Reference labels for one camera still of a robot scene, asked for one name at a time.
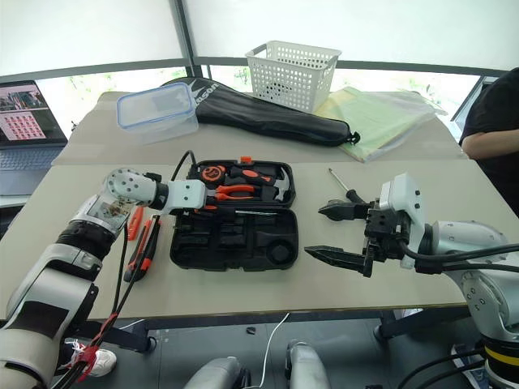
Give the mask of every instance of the laptop screen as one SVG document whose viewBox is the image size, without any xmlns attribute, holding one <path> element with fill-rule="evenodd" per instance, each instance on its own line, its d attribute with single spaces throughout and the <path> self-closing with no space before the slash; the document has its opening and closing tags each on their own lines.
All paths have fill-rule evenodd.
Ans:
<svg viewBox="0 0 519 389">
<path fill-rule="evenodd" d="M 66 143 L 34 81 L 0 83 L 0 147 Z"/>
</svg>

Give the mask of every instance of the hammer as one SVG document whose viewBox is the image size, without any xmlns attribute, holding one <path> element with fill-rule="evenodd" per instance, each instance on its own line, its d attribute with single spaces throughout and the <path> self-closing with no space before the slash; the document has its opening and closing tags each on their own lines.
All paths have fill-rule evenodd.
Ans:
<svg viewBox="0 0 519 389">
<path fill-rule="evenodd" d="M 283 173 L 283 179 L 275 180 L 272 176 L 263 175 L 254 170 L 240 169 L 234 166 L 231 168 L 229 175 L 232 178 L 242 177 L 248 184 L 275 186 L 277 188 L 277 195 L 274 199 L 283 201 L 285 192 L 290 188 L 290 180 L 289 175 L 283 168 L 281 168 L 281 172 Z"/>
</svg>

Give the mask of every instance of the person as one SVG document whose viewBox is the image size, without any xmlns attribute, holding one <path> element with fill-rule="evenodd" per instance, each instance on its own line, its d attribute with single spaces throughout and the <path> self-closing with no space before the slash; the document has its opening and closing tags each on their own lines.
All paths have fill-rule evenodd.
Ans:
<svg viewBox="0 0 519 389">
<path fill-rule="evenodd" d="M 519 216 L 519 67 L 481 92 L 460 145 Z"/>
<path fill-rule="evenodd" d="M 56 375 L 65 374 L 68 369 L 74 365 L 75 359 L 78 354 L 83 352 L 86 346 L 73 340 L 71 342 L 64 342 L 59 350 L 58 368 L 56 369 Z M 96 351 L 96 361 L 90 373 L 89 377 L 102 377 L 110 373 L 117 363 L 117 357 L 114 353 L 104 348 L 99 348 Z"/>
</svg>

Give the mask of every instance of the laptop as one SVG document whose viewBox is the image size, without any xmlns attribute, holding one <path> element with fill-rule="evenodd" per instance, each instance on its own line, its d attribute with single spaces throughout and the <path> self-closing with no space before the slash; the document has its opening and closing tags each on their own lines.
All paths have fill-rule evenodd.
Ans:
<svg viewBox="0 0 519 389">
<path fill-rule="evenodd" d="M 65 146 L 34 81 L 0 83 L 0 195 L 31 195 Z"/>
</svg>

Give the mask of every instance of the yellow stripe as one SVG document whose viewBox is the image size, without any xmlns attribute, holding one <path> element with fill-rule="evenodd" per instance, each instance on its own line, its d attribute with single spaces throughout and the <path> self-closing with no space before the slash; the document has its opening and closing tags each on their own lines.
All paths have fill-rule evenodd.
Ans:
<svg viewBox="0 0 519 389">
<path fill-rule="evenodd" d="M 507 365 L 519 366 L 519 358 L 507 357 L 506 355 L 496 353 L 485 346 L 485 351 L 492 358 L 497 359 L 500 362 L 506 363 Z"/>
</svg>

